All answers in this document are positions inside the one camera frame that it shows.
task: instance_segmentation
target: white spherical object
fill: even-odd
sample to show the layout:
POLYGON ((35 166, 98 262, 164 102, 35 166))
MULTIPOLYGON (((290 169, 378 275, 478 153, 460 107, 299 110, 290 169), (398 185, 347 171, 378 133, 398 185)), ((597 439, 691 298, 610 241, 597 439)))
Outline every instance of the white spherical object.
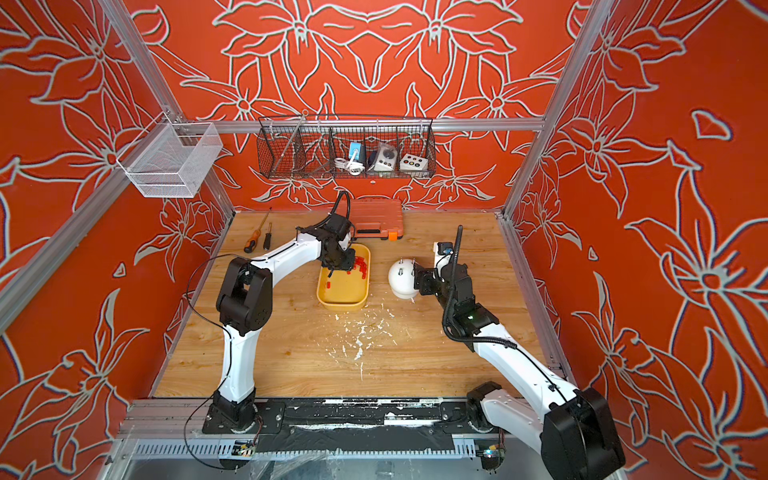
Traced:
POLYGON ((400 259, 389 268, 389 286, 398 298, 409 299, 419 291, 413 288, 413 260, 400 259))

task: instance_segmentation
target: hanging metal basket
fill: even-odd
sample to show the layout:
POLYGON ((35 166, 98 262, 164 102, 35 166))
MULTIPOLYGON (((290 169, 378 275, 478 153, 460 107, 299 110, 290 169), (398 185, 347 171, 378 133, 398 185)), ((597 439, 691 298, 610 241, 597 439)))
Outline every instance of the hanging metal basket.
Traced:
POLYGON ((324 114, 261 117, 259 122, 259 172, 267 178, 426 178, 435 174, 431 118, 324 114), (374 171, 383 148, 388 149, 392 170, 374 171), (340 167, 350 157, 362 167, 340 167), (425 167, 401 169, 401 159, 413 157, 425 159, 421 161, 425 167))

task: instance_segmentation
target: wooden tabletop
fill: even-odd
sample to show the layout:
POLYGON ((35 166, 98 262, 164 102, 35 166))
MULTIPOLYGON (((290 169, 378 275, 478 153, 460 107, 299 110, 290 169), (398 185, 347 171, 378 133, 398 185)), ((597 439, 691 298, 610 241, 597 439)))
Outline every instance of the wooden tabletop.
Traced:
MULTIPOLYGON (((272 247, 294 238, 296 226, 325 215, 271 214, 272 247)), ((221 253, 242 255, 262 217, 237 214, 221 253)), ((464 225, 460 262, 468 265, 477 301, 544 360, 493 214, 405 212, 404 223, 402 240, 360 241, 372 260, 368 303, 358 312, 334 313, 319 304, 319 262, 301 266, 275 286, 272 317, 256 352, 257 396, 464 396, 489 380, 509 389, 498 370, 445 338, 442 308, 434 297, 401 300, 389 288, 387 274, 395 261, 415 258, 432 266, 432 243, 452 242, 459 224, 464 225)), ((254 256, 263 253, 262 242, 263 237, 254 256)), ((215 299, 230 260, 215 260, 197 301, 198 311, 215 322, 215 299)), ((210 395, 220 382, 222 355, 221 329, 192 315, 156 396, 210 395)))

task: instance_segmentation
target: black cable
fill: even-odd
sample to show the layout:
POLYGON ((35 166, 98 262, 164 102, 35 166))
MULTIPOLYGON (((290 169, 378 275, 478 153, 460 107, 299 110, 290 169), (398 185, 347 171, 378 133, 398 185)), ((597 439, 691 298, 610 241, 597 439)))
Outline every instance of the black cable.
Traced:
POLYGON ((445 302, 445 309, 442 312, 442 331, 445 333, 445 336, 447 336, 450 340, 453 340, 454 342, 460 342, 460 343, 495 343, 497 345, 504 346, 508 349, 517 350, 520 352, 536 369, 541 373, 542 376, 544 376, 545 379, 550 383, 550 385, 554 388, 553 391, 557 391, 557 393, 560 395, 560 397, 563 399, 563 402, 567 402, 567 399, 565 398, 565 395, 563 395, 563 392, 560 391, 557 385, 555 385, 554 382, 552 382, 552 379, 549 378, 549 375, 544 373, 544 371, 534 362, 534 360, 528 356, 525 352, 520 350, 518 348, 518 344, 515 342, 512 342, 511 340, 502 339, 497 336, 474 336, 474 337, 466 337, 466 336, 456 336, 450 331, 450 325, 448 323, 448 319, 453 314, 453 297, 455 295, 456 291, 456 284, 455 284, 455 278, 456 278, 456 265, 458 264, 458 252, 461 249, 462 245, 462 234, 464 233, 464 226, 459 225, 458 229, 456 230, 456 241, 453 244, 453 253, 451 254, 451 280, 450 280, 450 290, 448 291, 448 301, 445 302))
MULTIPOLYGON (((221 258, 221 257, 230 257, 230 256, 232 256, 232 257, 239 257, 239 258, 244 258, 245 260, 250 260, 250 259, 248 259, 248 258, 246 258, 246 257, 243 257, 243 256, 241 256, 241 255, 236 255, 235 253, 224 253, 224 254, 222 254, 222 255, 216 255, 215 257, 211 257, 211 258, 209 258, 208 260, 205 260, 205 261, 204 261, 204 262, 202 262, 200 265, 198 265, 198 266, 197 266, 197 268, 196 268, 196 269, 194 269, 194 271, 193 271, 193 272, 192 272, 192 274, 190 275, 190 278, 189 278, 189 280, 187 281, 187 293, 189 293, 189 292, 190 292, 190 285, 192 284, 192 278, 194 277, 195 273, 197 273, 197 271, 198 271, 200 268, 202 268, 204 265, 207 265, 207 264, 208 264, 208 262, 210 262, 211 260, 215 260, 215 259, 217 259, 217 258, 221 258)), ((227 336, 229 337, 229 340, 230 340, 230 363, 229 363, 229 366, 227 367, 227 373, 224 375, 224 378, 221 380, 221 383, 219 384, 219 386, 218 386, 218 387, 216 387, 216 390, 214 390, 214 393, 211 393, 211 394, 210 394, 210 396, 209 396, 208 398, 206 398, 205 400, 203 400, 203 402, 202 402, 202 403, 201 403, 201 404, 200 404, 200 405, 199 405, 199 406, 198 406, 198 407, 197 407, 197 408, 196 408, 194 411, 192 411, 192 413, 190 414, 189 418, 187 418, 187 421, 186 421, 186 422, 184 422, 184 429, 182 430, 182 433, 183 433, 183 435, 184 435, 184 447, 186 447, 186 448, 187 448, 187 452, 188 452, 190 455, 192 455, 192 458, 194 458, 195 460, 197 460, 199 463, 201 463, 201 464, 203 464, 203 465, 207 466, 208 468, 215 468, 216 470, 237 470, 237 467, 234 467, 234 468, 225 468, 225 467, 223 467, 223 466, 219 466, 219 467, 217 467, 217 466, 215 466, 215 465, 211 465, 210 463, 206 463, 206 462, 203 462, 203 461, 202 461, 202 460, 200 460, 200 459, 199 459, 199 458, 198 458, 198 457, 197 457, 197 456, 196 456, 194 453, 192 453, 192 449, 190 449, 190 445, 189 445, 189 443, 187 442, 187 425, 189 424, 190 420, 192 419, 192 417, 194 416, 194 414, 195 414, 195 413, 197 413, 197 410, 200 410, 201 408, 203 408, 203 405, 205 405, 205 404, 206 404, 206 402, 207 402, 208 400, 211 400, 211 399, 214 397, 214 394, 216 393, 216 391, 218 391, 218 389, 220 389, 220 388, 221 388, 221 386, 224 384, 224 382, 226 382, 226 381, 227 381, 227 378, 229 378, 229 376, 230 376, 230 370, 232 369, 232 334, 231 334, 231 333, 229 333, 229 332, 227 331, 227 329, 225 329, 223 326, 219 325, 218 323, 212 322, 212 321, 210 321, 209 319, 205 318, 203 315, 201 315, 201 314, 200 314, 200 312, 198 312, 197 310, 195 310, 194 306, 192 306, 192 302, 190 301, 190 298, 189 298, 189 296, 188 296, 188 295, 184 295, 184 296, 187 298, 187 304, 190 306, 190 308, 191 308, 191 309, 192 309, 192 311, 195 313, 195 315, 199 316, 201 319, 205 320, 206 322, 210 323, 211 325, 215 325, 215 326, 219 327, 220 329, 222 329, 222 330, 224 331, 224 333, 226 333, 226 334, 227 334, 227 336)))
POLYGON ((341 197, 346 195, 346 219, 349 220, 349 213, 352 209, 352 197, 349 195, 349 191, 347 190, 341 190, 339 192, 339 195, 336 196, 336 202, 333 204, 333 208, 331 209, 331 213, 334 214, 336 212, 336 209, 339 208, 339 202, 341 202, 341 197))

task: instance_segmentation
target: red wall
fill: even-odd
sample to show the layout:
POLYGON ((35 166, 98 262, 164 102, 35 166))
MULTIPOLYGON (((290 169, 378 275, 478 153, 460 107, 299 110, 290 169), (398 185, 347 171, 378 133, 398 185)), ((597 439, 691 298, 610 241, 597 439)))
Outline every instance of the red wall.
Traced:
POLYGON ((0 5, 0 288, 160 112, 96 5, 0 5))
MULTIPOLYGON (((126 0, 188 118, 357 113, 543 115, 588 2, 126 0)), ((500 207, 533 133, 439 136, 429 180, 267 180, 253 135, 227 135, 217 173, 241 210, 303 209, 336 191, 408 208, 500 207)))
POLYGON ((618 2, 515 212, 632 478, 768 472, 758 4, 618 2))
MULTIPOLYGON (((0 84, 2 288, 159 108, 88 0, 3 2, 0 84)), ((118 198, 0 336, 0 478, 96 477, 223 227, 206 187, 192 200, 132 186, 118 198)))
POLYGON ((224 223, 205 186, 192 200, 129 187, 99 220, 2 335, 0 478, 95 478, 224 223))

